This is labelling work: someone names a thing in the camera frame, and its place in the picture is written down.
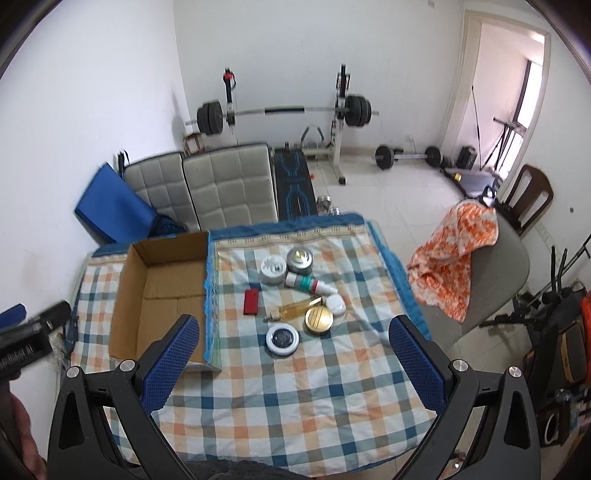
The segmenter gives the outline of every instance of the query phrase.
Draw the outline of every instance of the doorway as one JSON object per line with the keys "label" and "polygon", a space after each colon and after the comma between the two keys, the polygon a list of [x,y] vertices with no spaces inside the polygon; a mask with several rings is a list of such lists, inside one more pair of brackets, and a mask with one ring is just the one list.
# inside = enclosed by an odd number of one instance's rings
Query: doorway
{"label": "doorway", "polygon": [[466,12],[444,155],[460,168],[494,176],[497,187],[512,178],[543,101],[549,47],[550,35],[533,27]]}

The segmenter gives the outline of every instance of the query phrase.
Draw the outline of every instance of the cardboard box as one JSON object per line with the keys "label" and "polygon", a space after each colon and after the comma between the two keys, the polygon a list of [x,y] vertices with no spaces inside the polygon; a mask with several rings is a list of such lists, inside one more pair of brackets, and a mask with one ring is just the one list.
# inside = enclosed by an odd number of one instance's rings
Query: cardboard box
{"label": "cardboard box", "polygon": [[137,360],[180,315],[188,313],[199,323],[199,342],[186,368],[217,371],[211,354],[206,355],[207,345],[217,344],[210,338],[214,332],[208,332],[204,312],[207,261],[207,232],[131,245],[111,320],[110,356]]}

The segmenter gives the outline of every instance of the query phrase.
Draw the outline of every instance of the checkered tablecloth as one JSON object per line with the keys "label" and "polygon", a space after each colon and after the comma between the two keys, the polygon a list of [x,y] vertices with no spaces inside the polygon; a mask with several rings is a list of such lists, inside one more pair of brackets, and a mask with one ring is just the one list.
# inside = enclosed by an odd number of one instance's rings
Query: checkered tablecloth
{"label": "checkered tablecloth", "polygon": [[[260,285],[268,254],[293,245],[314,254],[314,276],[335,285],[348,311],[323,337],[291,322],[300,346],[287,358],[264,346],[273,307],[306,298],[285,287]],[[222,372],[181,376],[155,421],[183,460],[254,459],[309,476],[371,466],[416,447],[431,425],[392,352],[388,324],[403,313],[392,276],[368,227],[342,225],[217,240],[215,267]],[[86,372],[111,369],[111,314],[124,255],[90,260],[78,302],[79,342],[72,363]],[[259,315],[242,314],[243,293],[260,288]],[[116,441],[134,461],[113,412]]]}

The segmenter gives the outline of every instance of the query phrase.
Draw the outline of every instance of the wall socket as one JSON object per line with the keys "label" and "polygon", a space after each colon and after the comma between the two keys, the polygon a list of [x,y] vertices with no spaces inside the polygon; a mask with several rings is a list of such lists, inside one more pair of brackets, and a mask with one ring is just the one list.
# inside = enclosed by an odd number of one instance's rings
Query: wall socket
{"label": "wall socket", "polygon": [[535,224],[535,229],[540,234],[540,237],[542,237],[542,240],[544,241],[544,243],[546,244],[548,249],[552,249],[552,245],[556,245],[556,243],[554,242],[554,239],[548,233],[548,230],[546,230],[546,227],[544,226],[544,224],[542,222],[537,222]]}

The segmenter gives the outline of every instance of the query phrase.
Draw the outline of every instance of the speaker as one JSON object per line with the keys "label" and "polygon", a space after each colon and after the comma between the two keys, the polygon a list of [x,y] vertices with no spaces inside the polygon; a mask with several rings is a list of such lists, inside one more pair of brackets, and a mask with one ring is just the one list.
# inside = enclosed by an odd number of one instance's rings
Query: speaker
{"label": "speaker", "polygon": [[463,168],[464,170],[471,170],[476,161],[478,153],[476,149],[471,146],[462,147],[460,156],[457,158],[456,167]]}

